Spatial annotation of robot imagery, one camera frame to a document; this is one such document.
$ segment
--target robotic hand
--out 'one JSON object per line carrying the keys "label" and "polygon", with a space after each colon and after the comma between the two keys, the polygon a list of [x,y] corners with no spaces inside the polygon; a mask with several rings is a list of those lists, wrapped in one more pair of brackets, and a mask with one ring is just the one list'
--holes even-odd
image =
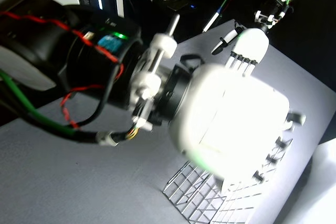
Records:
{"label": "robotic hand", "polygon": [[[302,124],[304,117],[289,112],[284,95],[250,76],[268,47],[258,28],[241,33],[225,66],[160,65],[176,50],[172,35],[178,18],[145,48],[136,24],[100,9],[52,0],[0,0],[1,103],[31,124],[81,143],[117,146],[139,129],[150,131],[168,121],[172,141],[188,159],[219,178],[251,177],[281,131],[293,122]],[[251,37],[259,40],[254,50]],[[61,107],[70,125],[41,115],[17,84],[62,89]],[[99,105],[90,118],[73,122],[65,102],[87,89],[100,97]],[[129,130],[82,130],[107,102],[132,111]]]}

